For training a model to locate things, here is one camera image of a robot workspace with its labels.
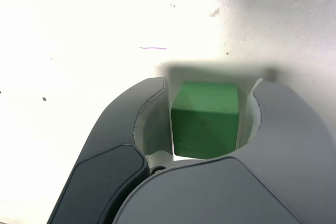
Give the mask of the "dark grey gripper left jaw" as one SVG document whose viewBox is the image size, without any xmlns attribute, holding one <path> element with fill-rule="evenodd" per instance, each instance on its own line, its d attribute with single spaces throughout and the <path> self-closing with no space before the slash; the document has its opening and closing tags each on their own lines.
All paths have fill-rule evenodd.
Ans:
<svg viewBox="0 0 336 224">
<path fill-rule="evenodd" d="M 112 223 L 131 191 L 172 155 L 167 79 L 148 78 L 102 112 L 49 223 Z"/>
</svg>

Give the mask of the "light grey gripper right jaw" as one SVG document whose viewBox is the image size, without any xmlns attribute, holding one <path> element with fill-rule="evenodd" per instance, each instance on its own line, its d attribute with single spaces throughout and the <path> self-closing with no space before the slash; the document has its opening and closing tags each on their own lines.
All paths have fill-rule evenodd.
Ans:
<svg viewBox="0 0 336 224">
<path fill-rule="evenodd" d="M 335 130 L 289 87 L 261 82 L 255 136 L 138 186 L 115 223 L 335 223 Z"/>
</svg>

